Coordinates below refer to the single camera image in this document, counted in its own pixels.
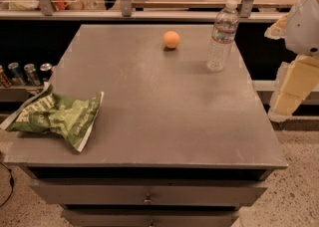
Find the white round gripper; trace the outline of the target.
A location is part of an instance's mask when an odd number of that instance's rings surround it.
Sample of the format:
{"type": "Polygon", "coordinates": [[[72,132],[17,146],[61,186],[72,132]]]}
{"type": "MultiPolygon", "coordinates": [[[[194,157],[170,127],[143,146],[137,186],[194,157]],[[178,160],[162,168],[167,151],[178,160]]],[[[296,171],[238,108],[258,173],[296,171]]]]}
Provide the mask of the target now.
{"type": "Polygon", "coordinates": [[[288,50],[298,54],[291,63],[282,62],[276,75],[268,117],[284,122],[319,84],[319,0],[298,0],[264,33],[268,39],[285,38],[288,50]]]}

